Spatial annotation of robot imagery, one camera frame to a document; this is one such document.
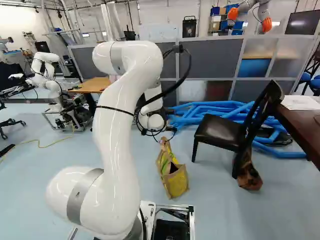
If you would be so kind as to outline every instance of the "yellow cable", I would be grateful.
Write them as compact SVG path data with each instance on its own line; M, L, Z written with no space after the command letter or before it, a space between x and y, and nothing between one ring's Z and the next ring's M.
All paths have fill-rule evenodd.
M39 140L39 139L33 139L33 140L29 140L29 141L20 142L19 144L15 145L15 146L14 146L13 148L11 148L5 155L3 155L3 156L0 158L0 164L5 160L7 154L10 153L13 149L15 149L15 148L16 148L17 146L19 146L19 145L28 144L28 143L31 143L31 142L38 142L37 147L38 147L39 149L45 149L45 148L50 147L50 146L52 146L52 145L54 145L54 144L60 143L60 142L62 142L62 141L64 141L64 140L73 138L73 137L74 137L74 134L75 134L75 126L72 124L72 135L71 135L71 136L67 136L67 137L64 137L64 138L62 138L62 139L59 139L59 140L57 140L57 141L54 141L53 143L51 143L51 144L49 144L49 145L47 145L47 146L40 146L40 140Z

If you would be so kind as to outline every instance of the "blue pipe structure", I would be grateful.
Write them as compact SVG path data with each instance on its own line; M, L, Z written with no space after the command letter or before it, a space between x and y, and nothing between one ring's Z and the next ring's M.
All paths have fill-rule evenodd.
M183 127L188 125L199 125L206 114L219 116L243 124L254 103L254 101L244 103L233 100L189 102L171 107L171 109L174 110L175 115L169 116L170 125L176 127L177 130L180 131ZM272 144L280 133L287 133L287 130L274 116L268 116L263 124L273 128L274 132L269 138L256 136L252 142L253 147L259 148L265 153L280 159L301 159L306 157L304 152L278 151L270 146L264 145Z

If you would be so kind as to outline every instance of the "orange table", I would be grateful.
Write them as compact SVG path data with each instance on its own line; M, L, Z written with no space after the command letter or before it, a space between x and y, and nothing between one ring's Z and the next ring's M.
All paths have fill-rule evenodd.
M94 77L79 85L78 89L68 90L69 93L78 94L101 94L111 85L108 77Z

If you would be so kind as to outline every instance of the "yellow bag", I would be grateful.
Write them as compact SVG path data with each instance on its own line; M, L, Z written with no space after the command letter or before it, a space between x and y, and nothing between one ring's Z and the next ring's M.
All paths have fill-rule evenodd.
M166 137L161 138L160 145L155 164L168 198L176 198L189 189L187 168L185 164L179 164Z

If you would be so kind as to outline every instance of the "handle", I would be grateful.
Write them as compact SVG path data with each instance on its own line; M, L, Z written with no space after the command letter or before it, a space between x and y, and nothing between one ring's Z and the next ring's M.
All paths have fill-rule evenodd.
M187 17L193 17L193 19L196 20L196 16L185 16L183 20L186 20Z

